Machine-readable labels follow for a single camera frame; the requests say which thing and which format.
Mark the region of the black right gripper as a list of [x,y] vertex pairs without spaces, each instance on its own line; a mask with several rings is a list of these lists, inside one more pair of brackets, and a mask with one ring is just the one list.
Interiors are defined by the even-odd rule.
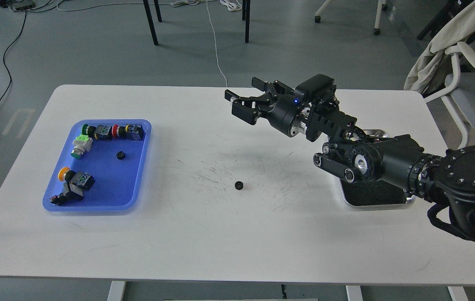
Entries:
[[311,105],[299,101],[294,96],[294,89],[278,80],[265,82],[252,77],[251,85],[264,93],[259,97],[240,97],[229,89],[225,91],[225,99],[232,104],[232,115],[250,125],[263,117],[284,135],[296,136]]

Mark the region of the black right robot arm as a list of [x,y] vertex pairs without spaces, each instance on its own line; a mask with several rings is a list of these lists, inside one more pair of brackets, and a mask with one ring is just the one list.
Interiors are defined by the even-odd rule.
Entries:
[[356,125],[356,118],[339,109],[333,78],[317,74],[291,88],[280,81],[253,77],[262,91],[240,97],[226,90],[231,113],[255,125],[265,118],[286,136],[303,133],[308,141],[327,135],[314,165],[348,184],[384,181],[433,206],[431,224],[453,236],[475,242],[475,145],[448,149],[445,156],[425,153],[410,135],[373,138]]

